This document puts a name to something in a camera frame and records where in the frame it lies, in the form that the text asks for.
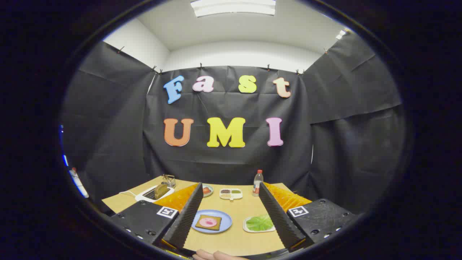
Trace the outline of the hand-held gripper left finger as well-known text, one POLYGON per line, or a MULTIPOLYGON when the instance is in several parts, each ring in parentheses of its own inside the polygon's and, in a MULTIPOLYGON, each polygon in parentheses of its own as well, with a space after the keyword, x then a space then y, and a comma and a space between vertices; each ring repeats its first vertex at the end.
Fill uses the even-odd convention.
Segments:
POLYGON ((181 253, 202 199, 199 182, 154 203, 140 200, 109 220, 135 240, 181 253))

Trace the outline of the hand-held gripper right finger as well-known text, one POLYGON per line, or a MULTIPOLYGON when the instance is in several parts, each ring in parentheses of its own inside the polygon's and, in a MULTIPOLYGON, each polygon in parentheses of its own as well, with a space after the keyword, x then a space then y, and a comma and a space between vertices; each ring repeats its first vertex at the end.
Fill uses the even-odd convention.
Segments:
POLYGON ((260 184, 259 198, 289 252, 322 242, 358 218, 328 199, 309 201, 268 183, 260 184))

